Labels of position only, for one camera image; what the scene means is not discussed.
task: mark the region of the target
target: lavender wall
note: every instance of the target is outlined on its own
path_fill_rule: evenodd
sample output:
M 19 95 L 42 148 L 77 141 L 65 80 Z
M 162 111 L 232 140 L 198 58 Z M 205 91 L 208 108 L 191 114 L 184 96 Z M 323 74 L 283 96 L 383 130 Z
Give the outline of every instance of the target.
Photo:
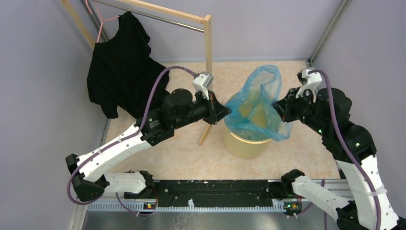
M 91 49 L 60 1 L 0 3 L 0 229 L 64 230 L 65 157 L 100 143 Z
M 314 66 L 352 99 L 378 149 L 394 210 L 406 217 L 406 1 L 352 1 Z
M 341 2 L 340 0 L 146 1 L 203 17 L 207 14 L 212 15 L 215 60 L 307 59 Z M 100 9 L 106 19 L 123 13 L 121 10 L 104 5 Z M 204 60 L 203 34 L 144 16 L 138 18 L 151 36 L 152 57 L 156 60 Z M 117 22 L 105 24 L 109 37 L 115 35 L 117 28 Z

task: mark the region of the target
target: clothes hanger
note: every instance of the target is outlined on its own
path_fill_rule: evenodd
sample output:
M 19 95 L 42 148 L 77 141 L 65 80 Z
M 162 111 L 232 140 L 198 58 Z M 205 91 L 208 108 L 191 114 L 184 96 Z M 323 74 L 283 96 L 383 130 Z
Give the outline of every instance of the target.
M 86 7 L 88 8 L 90 14 L 93 14 L 93 11 L 91 10 L 90 5 L 89 5 L 89 0 L 86 0 Z M 112 17 L 112 18 L 103 20 L 102 15 L 101 15 L 100 10 L 99 10 L 99 7 L 97 7 L 97 5 L 95 5 L 95 7 L 96 7 L 97 15 L 98 15 L 98 17 L 99 17 L 99 19 L 100 19 L 99 35 L 97 35 L 97 41 L 96 41 L 96 43 L 98 43 L 98 42 L 99 42 L 99 39 L 100 39 L 100 34 L 102 34 L 103 23 L 104 23 L 104 22 L 111 21 L 111 20 L 113 20 L 113 19 L 116 19 L 116 18 L 118 18 L 118 17 L 120 17 L 120 16 L 115 16 L 115 17 Z

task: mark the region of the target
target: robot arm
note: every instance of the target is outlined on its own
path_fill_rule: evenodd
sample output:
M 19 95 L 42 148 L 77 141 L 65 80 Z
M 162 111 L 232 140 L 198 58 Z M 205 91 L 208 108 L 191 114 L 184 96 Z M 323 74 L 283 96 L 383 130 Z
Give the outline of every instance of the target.
M 285 190 L 290 194 L 309 199 L 327 212 L 340 229 L 375 229 L 377 208 L 374 196 L 376 196 L 379 199 L 378 212 L 382 218 L 380 229 L 405 229 L 405 220 L 392 210 L 385 193 L 378 172 L 376 148 L 370 133 L 349 121 L 351 100 L 342 91 L 332 89 L 338 127 L 353 158 L 368 174 L 376 191 L 373 193 L 366 178 L 345 153 L 336 135 L 327 90 L 321 89 L 317 95 L 314 92 L 322 81 L 320 73 L 311 73 L 311 69 L 305 69 L 297 76 L 303 86 L 290 89 L 285 98 L 275 102 L 272 107 L 283 121 L 299 120 L 321 135 L 323 145 L 333 154 L 337 165 L 343 170 L 355 201 L 338 197 L 316 185 L 299 170 L 292 170 L 282 177 Z
M 195 101 L 192 101 L 193 96 L 188 90 L 174 90 L 164 98 L 159 109 L 149 111 L 146 119 L 138 119 L 120 136 L 87 154 L 71 154 L 66 157 L 72 185 L 79 200 L 92 201 L 103 193 L 117 192 L 147 197 L 154 187 L 150 174 L 144 171 L 108 171 L 131 155 L 173 137 L 175 129 L 201 119 L 209 124 L 216 124 L 230 114 L 231 111 L 217 101 L 214 92 L 208 90 L 212 81 L 211 74 L 199 74 L 193 81 L 196 89 Z

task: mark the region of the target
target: plastic bucket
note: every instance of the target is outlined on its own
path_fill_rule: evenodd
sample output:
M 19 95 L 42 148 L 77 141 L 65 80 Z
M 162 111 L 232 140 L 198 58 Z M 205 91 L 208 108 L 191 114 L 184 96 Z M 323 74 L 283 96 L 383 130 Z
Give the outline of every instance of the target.
M 235 133 L 230 132 L 226 127 L 226 123 L 223 125 L 223 139 L 228 150 L 237 157 L 250 159 L 259 156 L 263 153 L 272 139 L 266 140 L 246 140 L 237 136 Z

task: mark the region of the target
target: wooden clothes rack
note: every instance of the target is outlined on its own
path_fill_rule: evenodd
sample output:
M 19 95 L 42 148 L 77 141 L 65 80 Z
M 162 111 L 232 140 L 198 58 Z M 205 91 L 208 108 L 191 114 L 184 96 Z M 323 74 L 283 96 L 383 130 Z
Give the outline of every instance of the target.
M 196 15 L 192 15 L 189 13 L 185 13 L 185 12 L 181 12 L 181 11 L 177 11 L 177 10 L 173 10 L 170 8 L 166 8 L 166 7 L 162 7 L 162 6 L 158 6 L 155 4 L 151 4 L 148 2 L 144 2 L 144 1 L 139 1 L 139 0 L 92 0 L 94 2 L 98 2 L 107 6 L 112 6 L 121 10 L 126 10 L 126 11 L 130 11 L 139 15 L 143 15 L 145 17 L 148 18 L 153 18 L 162 22 L 166 22 L 166 23 L 170 23 L 173 25 L 177 25 L 177 26 L 181 26 L 183 28 L 187 28 L 187 29 L 191 29 L 197 32 L 201 32 L 204 33 L 204 49 L 205 49 L 205 62 L 206 62 L 206 71 L 209 73 L 213 73 L 213 55 L 212 55 L 212 24 L 211 24 L 211 15 L 206 15 L 204 18 L 200 17 L 200 16 L 196 16 Z M 94 48 L 94 44 L 95 44 L 95 40 L 92 38 L 91 33 L 89 32 L 89 30 L 86 28 L 85 24 L 83 23 L 83 21 L 80 19 L 78 13 L 76 12 L 76 10 L 73 8 L 72 4 L 70 3 L 69 0 L 61 0 L 63 6 L 65 7 L 65 9 L 67 10 L 67 12 L 69 13 L 69 15 L 72 17 L 72 20 L 75 22 L 75 24 L 77 25 L 77 27 L 79 28 L 79 30 L 81 31 L 81 33 L 83 34 L 83 36 L 85 37 L 85 39 L 87 40 L 87 42 L 89 43 L 89 45 L 91 46 L 91 48 Z M 162 18 L 156 15 L 152 15 L 152 14 L 148 14 L 145 12 L 141 12 L 141 11 L 137 11 L 133 8 L 130 7 L 126 7 L 126 6 L 122 6 L 121 4 L 127 4 L 130 6 L 134 6 L 135 8 L 142 8 L 142 9 L 146 9 L 146 10 L 151 10 L 153 12 L 158 12 L 158 13 L 162 13 L 165 15 L 169 15 L 169 16 L 174 16 L 183 20 L 187 20 L 189 22 L 193 22 L 193 23 L 199 23 L 201 25 L 203 25 L 203 29 L 191 26 L 191 25 L 186 25 L 180 22 L 175 22 L 166 18 Z M 99 19 L 93 14 L 90 15 L 93 23 L 95 23 L 96 26 L 100 26 L 100 21 Z M 107 34 L 104 32 L 104 30 L 101 33 L 102 38 L 106 41 L 108 40 Z M 208 134 L 209 130 L 210 130 L 211 126 L 208 126 L 205 131 L 203 132 L 200 140 L 199 140 L 199 145 L 202 144 L 202 142 L 204 141 L 206 135 Z

